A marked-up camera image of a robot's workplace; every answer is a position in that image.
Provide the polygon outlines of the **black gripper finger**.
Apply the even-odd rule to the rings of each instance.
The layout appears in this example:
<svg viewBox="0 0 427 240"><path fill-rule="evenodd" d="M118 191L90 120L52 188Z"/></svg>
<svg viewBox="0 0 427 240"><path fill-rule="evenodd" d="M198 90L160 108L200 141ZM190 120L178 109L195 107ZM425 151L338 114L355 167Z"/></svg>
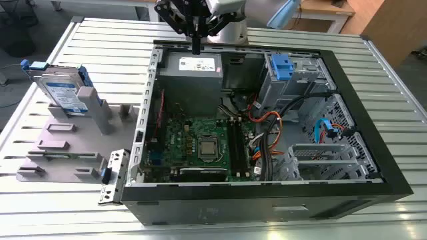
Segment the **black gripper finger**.
<svg viewBox="0 0 427 240"><path fill-rule="evenodd" d="M199 17L196 25L196 54L203 50L206 40L216 44L243 44L247 42L247 17L231 12L220 16Z"/></svg>
<svg viewBox="0 0 427 240"><path fill-rule="evenodd" d="M171 26L179 35L184 35L191 42L192 54L198 54L198 31L195 16L184 16L178 10L171 0L158 0L155 12L163 21Z"/></svg>

